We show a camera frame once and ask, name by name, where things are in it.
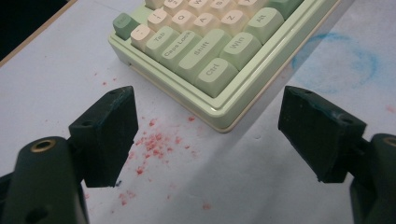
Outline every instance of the green keycap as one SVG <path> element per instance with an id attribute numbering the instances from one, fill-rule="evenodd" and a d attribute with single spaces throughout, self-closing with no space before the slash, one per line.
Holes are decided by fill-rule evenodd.
<path id="1" fill-rule="evenodd" d="M 265 44 L 282 23 L 283 17 L 279 11 L 272 7 L 264 7 L 251 18 L 244 31 L 254 35 L 262 44 Z"/>
<path id="2" fill-rule="evenodd" d="M 169 26 L 161 28 L 146 44 L 145 52 L 155 61 L 161 59 L 163 51 L 179 36 L 179 33 Z"/>
<path id="3" fill-rule="evenodd" d="M 140 25 L 139 22 L 135 21 L 126 13 L 121 13 L 114 21 L 113 27 L 116 31 L 116 35 L 119 36 L 123 40 L 127 40 L 132 30 Z"/>
<path id="4" fill-rule="evenodd" d="M 238 74 L 238 70 L 221 58 L 215 58 L 198 75 L 195 86 L 216 98 Z"/>
<path id="5" fill-rule="evenodd" d="M 276 8 L 280 14 L 282 14 L 283 19 L 287 20 L 303 1 L 304 0 L 270 0 L 266 7 Z"/>
<path id="6" fill-rule="evenodd" d="M 201 37 L 193 31 L 183 32 L 161 55 L 160 63 L 175 71 L 180 60 L 189 52 Z"/>
<path id="7" fill-rule="evenodd" d="M 204 67 L 219 56 L 221 50 L 230 40 L 231 37 L 223 30 L 211 30 L 180 61 L 175 73 L 186 81 L 193 83 Z"/>
<path id="8" fill-rule="evenodd" d="M 227 60 L 239 71 L 262 47 L 260 41 L 249 33 L 239 33 L 224 47 L 220 58 Z"/>

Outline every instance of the white table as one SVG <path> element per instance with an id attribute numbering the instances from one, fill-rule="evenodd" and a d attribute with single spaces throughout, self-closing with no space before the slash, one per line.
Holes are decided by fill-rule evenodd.
<path id="1" fill-rule="evenodd" d="M 68 125 L 104 93 L 132 85 L 140 129 L 120 186 L 85 189 L 91 223 L 353 223 L 352 176 L 319 183 L 277 129 L 283 91 L 216 133 L 119 61 L 107 43 L 111 22 L 138 5 L 79 0 L 0 68 L 0 175 L 23 146 L 68 138 Z M 356 0 L 327 37 L 308 42 L 321 40 L 298 70 L 302 54 L 286 68 L 288 85 L 365 121 L 367 140 L 396 134 L 395 9 L 394 0 Z M 151 140 L 163 157 L 144 156 Z"/>

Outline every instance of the blue marker stain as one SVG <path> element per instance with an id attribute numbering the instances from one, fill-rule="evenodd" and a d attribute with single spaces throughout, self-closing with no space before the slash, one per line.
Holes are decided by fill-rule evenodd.
<path id="1" fill-rule="evenodd" d="M 291 61 L 291 67 L 298 69 L 296 80 L 305 88 L 321 93 L 361 87 L 375 77 L 378 64 L 375 54 L 337 33 L 311 37 Z"/>

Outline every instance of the mechanical keyboard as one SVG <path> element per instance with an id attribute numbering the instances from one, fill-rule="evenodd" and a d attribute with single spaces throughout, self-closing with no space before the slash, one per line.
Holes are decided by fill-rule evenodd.
<path id="1" fill-rule="evenodd" d="M 120 60 L 230 131 L 341 0 L 146 0 L 108 41 Z"/>

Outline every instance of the ctrl key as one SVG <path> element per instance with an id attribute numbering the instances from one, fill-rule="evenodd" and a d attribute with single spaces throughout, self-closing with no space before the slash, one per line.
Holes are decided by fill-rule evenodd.
<path id="1" fill-rule="evenodd" d="M 227 61 L 215 58 L 195 80 L 195 87 L 212 98 L 216 98 L 233 80 L 238 70 Z"/>
<path id="2" fill-rule="evenodd" d="M 123 12 L 113 21 L 116 35 L 123 40 L 127 40 L 131 36 L 132 30 L 138 25 L 140 25 L 139 22 Z"/>

